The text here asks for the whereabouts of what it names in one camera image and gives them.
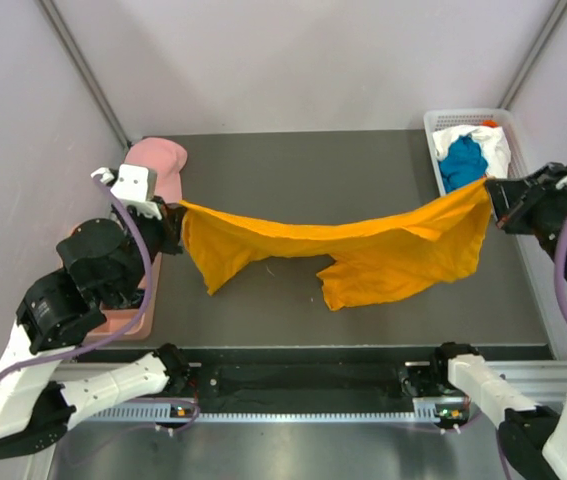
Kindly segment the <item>white t shirt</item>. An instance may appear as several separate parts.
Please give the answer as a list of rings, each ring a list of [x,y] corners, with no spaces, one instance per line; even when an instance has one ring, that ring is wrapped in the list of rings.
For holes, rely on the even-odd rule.
[[[500,126],[457,125],[435,131],[432,134],[432,141],[438,164],[447,156],[449,146],[460,136],[470,136],[480,145],[482,154],[488,162],[484,176],[494,178],[508,176],[512,153],[505,131]]]

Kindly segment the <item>white plastic laundry basket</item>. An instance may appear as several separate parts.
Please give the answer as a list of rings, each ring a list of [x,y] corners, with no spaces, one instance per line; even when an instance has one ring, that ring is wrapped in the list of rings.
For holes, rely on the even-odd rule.
[[[504,109],[468,108],[431,110],[423,116],[424,131],[440,196],[447,194],[440,163],[449,147],[462,136],[481,146],[488,161],[487,174],[507,174],[509,179],[529,173],[524,138],[512,113]]]

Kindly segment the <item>aluminium frame rail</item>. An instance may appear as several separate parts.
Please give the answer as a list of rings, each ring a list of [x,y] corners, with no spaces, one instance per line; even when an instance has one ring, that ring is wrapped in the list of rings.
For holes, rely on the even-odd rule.
[[[383,380],[378,387],[246,390],[220,397],[221,387],[230,382],[201,377],[184,398],[135,398],[114,406],[89,408],[75,414],[71,424],[431,423],[446,429],[468,423],[477,410],[465,394],[442,394],[432,387],[414,385],[426,372],[423,362],[407,363],[394,381],[399,387],[397,395],[389,391],[390,381]]]

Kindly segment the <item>pink baseball cap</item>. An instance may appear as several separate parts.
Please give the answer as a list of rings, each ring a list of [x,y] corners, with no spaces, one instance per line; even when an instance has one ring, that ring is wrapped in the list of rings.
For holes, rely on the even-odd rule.
[[[181,171],[187,159],[187,151],[176,142],[148,137],[130,148],[124,163],[155,171],[157,174],[155,194],[165,203],[172,204],[182,200]]]

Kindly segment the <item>blue t shirt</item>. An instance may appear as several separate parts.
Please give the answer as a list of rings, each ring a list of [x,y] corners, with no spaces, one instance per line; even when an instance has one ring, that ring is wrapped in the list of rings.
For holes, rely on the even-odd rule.
[[[451,193],[481,179],[488,167],[480,145],[470,136],[460,136],[439,162],[439,171],[446,193]]]

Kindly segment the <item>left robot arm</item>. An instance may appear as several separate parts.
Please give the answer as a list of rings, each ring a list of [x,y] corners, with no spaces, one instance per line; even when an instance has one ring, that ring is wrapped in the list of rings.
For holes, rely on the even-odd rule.
[[[56,382],[61,361],[79,353],[106,311],[140,308],[152,293],[140,283],[160,254],[182,253],[186,209],[160,204],[88,220],[56,246],[61,268],[26,291],[0,359],[0,460],[38,453],[85,418],[136,397],[179,396],[189,387],[183,352],[167,343],[107,375]]]

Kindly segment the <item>pink divided organizer tray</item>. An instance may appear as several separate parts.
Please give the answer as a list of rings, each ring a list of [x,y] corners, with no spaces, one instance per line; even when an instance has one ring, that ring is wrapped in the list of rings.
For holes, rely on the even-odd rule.
[[[159,269],[146,279],[141,252],[132,234],[116,221],[97,218],[75,228],[58,246],[63,265],[86,304],[86,312],[73,326],[84,342],[100,340],[128,323],[133,326],[126,339],[143,338],[149,328],[145,318],[152,308],[140,314],[144,294],[157,285]]]

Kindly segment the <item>orange t shirt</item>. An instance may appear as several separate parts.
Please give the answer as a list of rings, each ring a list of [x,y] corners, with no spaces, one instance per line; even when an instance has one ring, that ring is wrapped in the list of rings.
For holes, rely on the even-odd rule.
[[[398,302],[473,275],[492,217],[483,180],[407,213],[336,226],[182,205],[182,241],[208,293],[253,262],[328,255],[333,263],[317,277],[332,311]]]

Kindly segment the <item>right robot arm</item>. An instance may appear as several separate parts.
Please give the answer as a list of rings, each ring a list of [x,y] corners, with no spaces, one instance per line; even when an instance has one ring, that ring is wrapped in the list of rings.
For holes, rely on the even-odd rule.
[[[487,191],[502,232],[527,236],[551,260],[557,310],[549,319],[550,348],[567,360],[567,165],[549,163],[517,180],[489,180]],[[490,367],[479,351],[448,342],[429,372],[432,388],[467,394],[497,430],[501,456],[525,479],[567,479],[567,391],[561,411],[532,400]]]

